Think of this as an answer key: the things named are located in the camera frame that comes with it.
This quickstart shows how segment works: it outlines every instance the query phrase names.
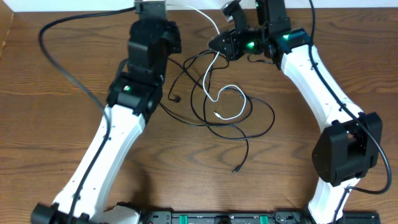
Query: green led indicator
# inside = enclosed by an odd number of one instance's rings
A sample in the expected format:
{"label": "green led indicator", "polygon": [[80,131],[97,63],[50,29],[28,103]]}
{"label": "green led indicator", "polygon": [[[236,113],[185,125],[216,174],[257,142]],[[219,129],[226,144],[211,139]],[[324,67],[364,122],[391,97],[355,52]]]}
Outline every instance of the green led indicator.
{"label": "green led indicator", "polygon": [[285,40],[289,40],[289,36],[290,36],[290,34],[283,35]]}
{"label": "green led indicator", "polygon": [[254,42],[248,43],[248,48],[252,49],[254,47]]}
{"label": "green led indicator", "polygon": [[131,87],[125,86],[125,87],[123,88],[123,90],[124,90],[124,91],[130,91],[130,90],[131,90]]}

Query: wooden table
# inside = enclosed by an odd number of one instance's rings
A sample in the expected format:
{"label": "wooden table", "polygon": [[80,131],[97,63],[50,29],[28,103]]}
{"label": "wooden table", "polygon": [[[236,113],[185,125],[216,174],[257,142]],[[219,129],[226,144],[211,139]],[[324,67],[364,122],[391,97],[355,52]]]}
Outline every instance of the wooden table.
{"label": "wooden table", "polygon": [[[219,11],[208,11],[221,30],[232,27]],[[289,10],[293,27],[310,30],[308,9]],[[45,59],[37,43],[39,29],[61,17],[77,14],[18,13],[0,63],[0,223],[26,223],[37,202],[51,204],[74,173],[91,142],[101,114],[81,90],[69,83]],[[398,9],[319,9],[315,44],[331,74],[350,98],[366,112],[377,111],[384,121],[382,146],[391,162],[394,183],[384,195],[353,193],[346,210],[377,210],[383,223],[398,217]],[[169,12],[181,30],[185,58],[206,49],[215,34],[212,25],[193,11]],[[249,11],[256,26],[256,14]],[[126,58],[133,13],[60,24],[45,36],[51,54],[103,101],[119,61]],[[198,76],[211,57],[199,59]],[[180,72],[170,63],[164,90]],[[134,143],[108,199],[112,206],[132,200],[140,208],[171,207],[195,211],[264,211],[303,208],[315,191],[317,174],[311,152],[320,136],[303,97],[275,66],[249,63],[245,58],[213,75],[219,87],[238,83],[251,96],[271,104],[276,122],[264,137],[250,140],[247,163],[231,171],[245,154],[242,141],[225,141],[206,128],[176,122],[160,108]],[[163,100],[194,120],[189,107],[192,82],[183,77],[175,87],[179,104]],[[234,115],[241,106],[225,94],[214,108]],[[196,93],[201,107],[203,94]],[[246,134],[263,130],[271,112],[258,103],[240,127]],[[233,129],[220,130],[239,137]],[[359,184],[379,189],[386,181],[381,160]]]}

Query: white cable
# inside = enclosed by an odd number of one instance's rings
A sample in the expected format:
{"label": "white cable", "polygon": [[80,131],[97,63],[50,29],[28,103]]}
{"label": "white cable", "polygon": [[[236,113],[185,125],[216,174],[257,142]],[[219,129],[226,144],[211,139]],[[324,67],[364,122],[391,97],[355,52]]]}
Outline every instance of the white cable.
{"label": "white cable", "polygon": [[[211,22],[211,23],[214,25],[214,27],[216,28],[217,34],[220,34],[220,32],[219,32],[219,30],[218,30],[218,27],[217,27],[216,23],[215,23],[209,16],[207,16],[205,13],[203,13],[201,10],[199,10],[199,9],[197,9],[197,8],[195,8],[195,7],[192,7],[192,6],[184,6],[184,5],[179,5],[179,4],[167,4],[167,5],[168,5],[168,6],[188,7],[188,8],[190,8],[190,9],[195,10],[196,12],[199,12],[200,14],[202,14],[203,16],[205,16],[208,20],[210,20],[210,22]],[[219,90],[218,95],[217,95],[217,99],[214,100],[214,99],[210,96],[210,94],[207,92],[207,90],[206,90],[205,82],[206,82],[207,74],[208,74],[210,68],[211,68],[211,67],[213,66],[213,64],[216,62],[216,60],[217,60],[217,58],[218,58],[219,55],[220,55],[220,53],[217,52],[217,54],[216,54],[216,56],[214,57],[213,61],[210,63],[209,67],[207,68],[206,73],[205,73],[205,75],[203,76],[202,87],[203,87],[203,91],[206,93],[207,97],[208,97],[212,102],[214,102],[214,103],[217,102],[217,101],[220,99],[220,93],[221,93],[223,90],[225,90],[226,88],[228,88],[228,87],[234,87],[234,88],[236,88],[237,90],[239,90],[239,91],[241,92],[241,94],[242,94],[242,97],[244,98],[244,103],[243,103],[242,110],[241,110],[241,112],[240,112],[238,115],[233,116],[233,117],[231,117],[231,118],[223,118],[219,113],[217,113],[216,111],[214,112],[214,114],[215,114],[219,119],[223,119],[223,120],[235,119],[235,118],[237,118],[237,117],[239,117],[239,116],[241,116],[241,115],[243,114],[243,111],[244,111],[244,109],[245,109],[245,107],[246,107],[247,99],[246,99],[246,95],[243,93],[243,91],[242,91],[239,87],[237,87],[236,85],[226,85],[226,86],[224,86],[223,88],[221,88],[221,89]]]}

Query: table surface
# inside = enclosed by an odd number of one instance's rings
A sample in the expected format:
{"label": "table surface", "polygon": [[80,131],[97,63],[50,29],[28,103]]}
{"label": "table surface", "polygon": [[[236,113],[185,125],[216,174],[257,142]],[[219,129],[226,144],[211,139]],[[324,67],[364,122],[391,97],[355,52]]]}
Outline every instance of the table surface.
{"label": "table surface", "polygon": [[[219,11],[208,11],[221,30],[228,24]],[[308,9],[288,10],[293,27],[310,30]],[[324,64],[349,97],[365,112],[377,111],[384,121],[382,146],[394,174],[384,195],[354,192],[346,210],[377,210],[383,223],[398,216],[398,9],[319,9],[315,44]],[[46,23],[76,12],[18,13],[0,63],[0,223],[27,223],[37,202],[51,204],[74,173],[100,121],[101,113],[81,90],[69,83],[42,55],[37,43]],[[105,100],[118,63],[126,58],[134,13],[84,19],[54,27],[45,35],[51,54],[101,100]],[[194,11],[169,12],[182,37],[183,62],[206,49],[215,31]],[[256,14],[248,20],[256,26]],[[199,76],[211,56],[192,69]],[[180,72],[170,63],[164,90]],[[206,128],[178,123],[161,108],[152,115],[134,143],[111,189],[107,206],[133,201],[139,208],[194,211],[265,211],[303,208],[312,198],[318,176],[311,153],[320,132],[305,100],[293,83],[273,65],[231,63],[213,75],[212,94],[238,83],[248,95],[268,102],[276,121],[265,136],[249,140],[248,161],[236,175],[231,171],[246,152],[243,141],[226,141]],[[182,77],[174,93],[180,103],[162,102],[195,120],[189,106],[192,82]],[[241,106],[237,95],[226,93],[220,103],[208,104],[225,116]],[[195,92],[200,109],[204,94]],[[246,134],[261,132],[271,112],[254,104],[252,116],[239,125]],[[216,117],[209,115],[209,120]],[[239,137],[234,129],[223,134]],[[360,187],[380,189],[386,181],[383,163],[371,169]]]}

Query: wooden tabletop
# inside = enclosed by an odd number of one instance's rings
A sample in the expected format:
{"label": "wooden tabletop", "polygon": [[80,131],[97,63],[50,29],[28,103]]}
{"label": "wooden tabletop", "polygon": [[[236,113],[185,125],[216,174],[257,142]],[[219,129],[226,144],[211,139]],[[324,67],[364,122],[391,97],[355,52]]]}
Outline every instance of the wooden tabletop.
{"label": "wooden tabletop", "polygon": [[[308,9],[288,10],[293,27],[310,30]],[[42,55],[37,43],[41,27],[77,14],[18,13],[0,63],[0,223],[27,223],[37,202],[50,205],[68,182],[97,130],[101,113],[76,86],[68,82]],[[226,30],[220,11],[208,14]],[[377,210],[383,223],[398,216],[398,9],[319,9],[315,45],[324,64],[346,94],[365,112],[376,111],[384,122],[382,146],[390,160],[394,182],[384,195],[354,192],[346,210]],[[248,12],[256,26],[256,14]],[[134,13],[83,19],[54,27],[45,35],[51,54],[103,101],[118,63],[127,56]],[[206,49],[215,35],[212,25],[194,11],[169,12],[182,37],[183,62]],[[192,69],[199,76],[211,56]],[[170,63],[164,91],[180,72]],[[248,161],[236,175],[231,171],[246,152],[244,141],[226,141],[206,128],[178,123],[161,108],[152,115],[134,143],[114,182],[108,206],[133,201],[151,206],[194,211],[265,211],[303,208],[312,198],[318,176],[311,152],[320,131],[305,100],[273,65],[249,63],[245,57],[213,75],[213,89],[238,83],[248,95],[268,102],[276,112],[272,130],[249,140]],[[195,120],[189,106],[192,82],[183,77],[174,93],[180,103],[162,102]],[[201,110],[204,94],[195,92]],[[214,108],[234,115],[241,106],[236,94],[226,93]],[[211,121],[217,121],[209,115]],[[239,125],[246,134],[268,127],[271,112],[254,103],[252,116]],[[239,137],[234,129],[223,134]],[[359,183],[380,189],[386,182],[381,160]]]}

